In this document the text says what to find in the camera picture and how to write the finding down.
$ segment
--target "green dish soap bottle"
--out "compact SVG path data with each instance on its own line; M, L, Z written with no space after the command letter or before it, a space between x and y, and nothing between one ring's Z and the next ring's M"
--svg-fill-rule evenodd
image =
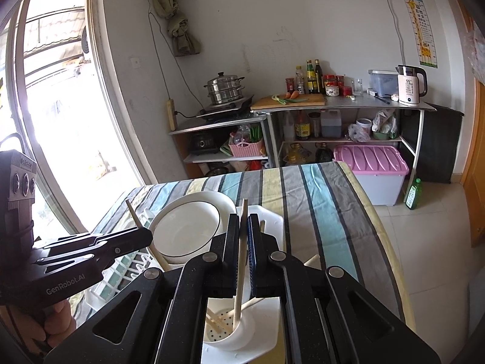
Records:
M421 179L416 178L413 185L409 189L409 193L407 194L407 198L406 198L406 206L409 209L413 210L418 205L418 201L421 196L421 190L422 190Z

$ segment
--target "pink basket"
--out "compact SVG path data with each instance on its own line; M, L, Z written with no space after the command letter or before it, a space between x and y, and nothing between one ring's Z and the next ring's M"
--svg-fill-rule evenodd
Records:
M261 138L257 143L247 143L241 142L237 145L229 144L231 148L232 155L234 157L258 157L265 156L261 154L261 149L263 149L264 142Z

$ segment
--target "tile floor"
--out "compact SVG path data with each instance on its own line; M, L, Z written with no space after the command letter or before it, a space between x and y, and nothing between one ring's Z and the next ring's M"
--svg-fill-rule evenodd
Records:
M401 262L417 333L448 364L467 337L468 282L485 265L485 245L470 247L463 187L425 182L417 209L400 197L376 210Z

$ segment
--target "silver bolt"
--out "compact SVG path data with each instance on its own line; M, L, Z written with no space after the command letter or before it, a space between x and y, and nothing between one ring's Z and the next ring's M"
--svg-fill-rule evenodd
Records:
M340 267L332 267L331 269L328 270L328 273L330 274L331 277L334 277L334 278L343 277L343 269L341 269Z
M283 261L286 258L285 252L280 252L279 250L271 253L271 259L274 261Z
M158 268L149 268L143 273L143 276L147 279L156 279L160 276L160 270Z
M205 262L213 262L217 260L217 254L214 252L207 252L202 255L202 260Z

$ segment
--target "cutting board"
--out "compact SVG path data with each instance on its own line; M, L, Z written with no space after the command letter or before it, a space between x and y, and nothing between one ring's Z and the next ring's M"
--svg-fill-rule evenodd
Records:
M307 101L295 102L295 103L286 103L285 105L280 104L277 101L271 99L271 96L267 96L265 98L261 98L256 101L253 105L251 105L251 110L265 110L269 108L287 108L287 107L294 107L294 106L314 106L315 108L319 106L324 106L327 102L326 98L323 94L302 94L298 98L308 98Z

